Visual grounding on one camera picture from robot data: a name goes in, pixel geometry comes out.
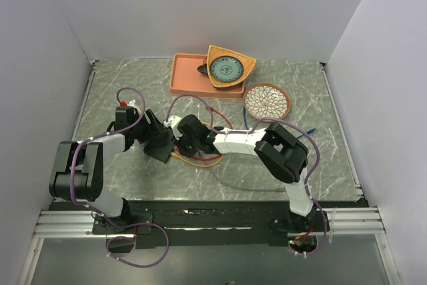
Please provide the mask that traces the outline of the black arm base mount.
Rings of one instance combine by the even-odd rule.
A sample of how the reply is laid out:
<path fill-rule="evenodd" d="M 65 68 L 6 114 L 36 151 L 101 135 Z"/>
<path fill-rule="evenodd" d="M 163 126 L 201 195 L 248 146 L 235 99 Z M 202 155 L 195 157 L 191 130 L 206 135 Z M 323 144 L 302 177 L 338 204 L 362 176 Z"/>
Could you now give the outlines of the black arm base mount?
<path fill-rule="evenodd" d="M 112 226 L 89 215 L 97 236 L 135 236 L 136 247 L 252 245 L 288 246 L 289 234 L 330 231 L 327 213 L 308 218 L 290 211 L 287 201 L 130 201 Z"/>

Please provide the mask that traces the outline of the black network switch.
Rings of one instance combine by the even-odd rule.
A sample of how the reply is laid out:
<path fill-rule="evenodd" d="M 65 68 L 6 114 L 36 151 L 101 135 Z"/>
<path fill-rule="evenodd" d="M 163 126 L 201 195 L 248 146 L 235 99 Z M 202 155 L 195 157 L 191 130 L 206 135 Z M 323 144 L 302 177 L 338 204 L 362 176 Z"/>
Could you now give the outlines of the black network switch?
<path fill-rule="evenodd" d="M 170 129 L 162 131 L 148 141 L 143 151 L 149 157 L 166 164 L 175 147 L 174 139 Z"/>

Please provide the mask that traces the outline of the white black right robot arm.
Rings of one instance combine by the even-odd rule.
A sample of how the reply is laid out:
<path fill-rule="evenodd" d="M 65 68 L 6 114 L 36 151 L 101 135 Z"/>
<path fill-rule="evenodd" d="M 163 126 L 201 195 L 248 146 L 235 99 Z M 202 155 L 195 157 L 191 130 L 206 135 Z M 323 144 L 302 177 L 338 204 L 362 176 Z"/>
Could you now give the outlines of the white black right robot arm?
<path fill-rule="evenodd" d="M 278 122 L 254 131 L 210 129 L 194 115 L 173 116 L 163 124 L 171 128 L 175 146 L 187 158 L 198 152 L 258 157 L 271 175 L 284 183 L 293 226 L 304 231 L 314 224 L 316 209 L 304 181 L 308 174 L 308 148 Z"/>

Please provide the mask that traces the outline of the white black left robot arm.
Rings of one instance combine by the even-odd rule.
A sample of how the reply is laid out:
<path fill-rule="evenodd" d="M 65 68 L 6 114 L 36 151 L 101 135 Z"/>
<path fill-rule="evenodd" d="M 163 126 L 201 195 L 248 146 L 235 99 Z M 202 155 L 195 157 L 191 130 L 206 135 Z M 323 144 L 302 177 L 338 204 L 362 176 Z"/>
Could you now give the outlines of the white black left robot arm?
<path fill-rule="evenodd" d="M 96 136 L 82 147 L 78 141 L 58 145 L 49 193 L 109 217 L 109 226 L 118 233 L 128 231 L 132 225 L 129 204 L 104 185 L 105 160 L 126 152 L 135 141 L 147 143 L 165 130 L 150 109 L 140 115 L 130 105 L 117 107 L 115 120 L 102 137 Z"/>

